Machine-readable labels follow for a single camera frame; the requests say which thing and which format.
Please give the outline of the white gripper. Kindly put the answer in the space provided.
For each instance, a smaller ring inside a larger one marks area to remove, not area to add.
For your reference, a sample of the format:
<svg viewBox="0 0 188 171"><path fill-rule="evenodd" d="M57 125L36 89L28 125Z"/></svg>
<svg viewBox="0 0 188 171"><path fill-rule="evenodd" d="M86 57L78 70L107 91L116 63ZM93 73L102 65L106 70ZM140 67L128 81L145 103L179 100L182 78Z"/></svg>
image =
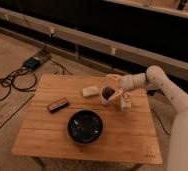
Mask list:
<svg viewBox="0 0 188 171"><path fill-rule="evenodd" d="M120 85L124 90L130 91L134 88L134 82L133 82L133 76L132 75L125 75L121 78L120 75L117 74L107 74L107 78L111 78L113 80L119 81L120 80ZM121 96L124 93L123 89L117 90L112 96L108 98L108 101L113 101L119 96Z"/></svg>

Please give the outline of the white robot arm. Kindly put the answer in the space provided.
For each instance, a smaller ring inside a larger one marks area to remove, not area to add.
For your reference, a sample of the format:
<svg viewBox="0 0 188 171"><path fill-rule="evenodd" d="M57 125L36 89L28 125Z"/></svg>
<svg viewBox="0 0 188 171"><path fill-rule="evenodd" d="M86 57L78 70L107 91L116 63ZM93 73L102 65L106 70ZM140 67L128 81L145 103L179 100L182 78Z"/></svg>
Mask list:
<svg viewBox="0 0 188 171"><path fill-rule="evenodd" d="M119 89L109 98L114 101L126 91L153 86L160 89L177 115L172 125L166 171L188 171L188 94L172 82L164 70L151 65L145 73L107 74L119 83Z"/></svg>

